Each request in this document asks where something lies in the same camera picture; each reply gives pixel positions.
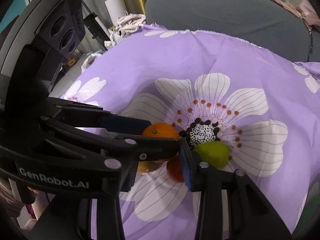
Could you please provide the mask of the left hand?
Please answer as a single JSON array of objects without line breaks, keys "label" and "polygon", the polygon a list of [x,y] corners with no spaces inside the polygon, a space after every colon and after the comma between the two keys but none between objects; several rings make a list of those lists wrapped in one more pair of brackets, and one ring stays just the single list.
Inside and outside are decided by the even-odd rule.
[{"label": "left hand", "polygon": [[33,189],[33,188],[31,188],[31,187],[28,187],[28,189],[29,189],[31,192],[35,193],[35,194],[39,194],[39,193],[40,193],[39,190]]}]

